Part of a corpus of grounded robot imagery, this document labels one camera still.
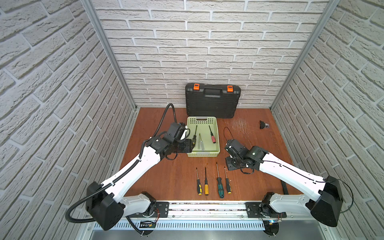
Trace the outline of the black yellow dotted screwdriver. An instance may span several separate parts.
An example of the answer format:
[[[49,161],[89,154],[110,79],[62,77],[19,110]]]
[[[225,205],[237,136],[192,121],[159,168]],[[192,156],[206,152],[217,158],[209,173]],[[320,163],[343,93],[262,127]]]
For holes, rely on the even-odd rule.
[[[197,141],[197,128],[198,128],[198,126],[196,126],[195,134],[194,134],[194,136],[193,136],[193,138],[192,138],[192,148],[193,148],[193,149],[195,148],[195,146],[196,146],[196,141]]]

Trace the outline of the light green perforated bin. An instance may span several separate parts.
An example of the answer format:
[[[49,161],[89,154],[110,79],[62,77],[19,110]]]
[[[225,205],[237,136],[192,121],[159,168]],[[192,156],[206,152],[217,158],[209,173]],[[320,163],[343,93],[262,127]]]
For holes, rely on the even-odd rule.
[[[190,158],[215,158],[220,153],[220,141],[219,141],[219,130],[216,117],[188,117],[187,118],[187,127],[191,130],[191,135],[189,139],[192,140],[195,129],[197,128],[197,141],[196,146],[191,153],[187,153],[187,156]],[[209,126],[216,137],[217,142],[213,144],[210,134]],[[205,151],[202,152],[199,149],[198,139],[199,134],[201,134]]]

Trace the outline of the pink handle screwdriver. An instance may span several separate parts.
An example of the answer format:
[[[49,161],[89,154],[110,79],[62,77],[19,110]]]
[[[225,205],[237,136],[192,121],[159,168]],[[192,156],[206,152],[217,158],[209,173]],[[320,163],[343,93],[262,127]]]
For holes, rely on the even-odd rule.
[[[210,134],[211,134],[212,142],[213,142],[213,144],[215,144],[217,142],[217,140],[216,140],[216,137],[215,137],[215,135],[214,135],[214,133],[213,133],[213,131],[211,129],[211,126],[209,126],[209,129],[210,129]]]

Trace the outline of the small black yellow screwdriver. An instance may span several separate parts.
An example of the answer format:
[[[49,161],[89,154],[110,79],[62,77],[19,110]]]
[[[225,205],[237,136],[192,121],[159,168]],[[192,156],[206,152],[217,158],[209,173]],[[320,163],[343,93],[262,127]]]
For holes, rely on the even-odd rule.
[[[224,171],[225,171],[225,180],[226,180],[226,189],[227,189],[227,193],[228,194],[231,194],[232,193],[232,187],[231,187],[231,184],[230,184],[230,180],[228,178],[228,175],[227,175],[227,168],[224,167]]]

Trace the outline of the clear handle screwdriver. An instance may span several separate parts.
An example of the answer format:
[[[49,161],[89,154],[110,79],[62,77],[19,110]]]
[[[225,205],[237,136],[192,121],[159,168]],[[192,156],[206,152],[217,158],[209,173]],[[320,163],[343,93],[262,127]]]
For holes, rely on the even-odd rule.
[[[204,151],[205,151],[205,148],[204,148],[204,143],[203,143],[203,139],[202,139],[201,134],[199,134],[198,145],[199,145],[199,149],[200,149],[202,152],[204,152]]]

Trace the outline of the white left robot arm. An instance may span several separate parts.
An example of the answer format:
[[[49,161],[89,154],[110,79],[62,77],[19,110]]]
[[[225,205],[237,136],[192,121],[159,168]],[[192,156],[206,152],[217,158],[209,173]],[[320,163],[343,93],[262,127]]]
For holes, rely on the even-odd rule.
[[[155,199],[149,194],[124,198],[126,192],[154,165],[171,154],[190,153],[196,142],[191,139],[153,138],[123,169],[101,184],[93,182],[87,188],[86,210],[104,231],[114,227],[121,218],[145,213]]]

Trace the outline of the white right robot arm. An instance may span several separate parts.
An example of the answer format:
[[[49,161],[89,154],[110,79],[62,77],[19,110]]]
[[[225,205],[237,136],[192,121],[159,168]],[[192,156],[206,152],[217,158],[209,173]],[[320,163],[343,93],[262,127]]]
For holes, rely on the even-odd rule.
[[[229,153],[226,163],[231,171],[260,171],[301,192],[299,195],[268,192],[258,206],[258,214],[262,218],[278,218],[283,213],[296,213],[312,216],[329,227],[338,225],[344,202],[338,179],[310,174],[258,146],[247,149],[235,139],[227,141],[225,150]]]

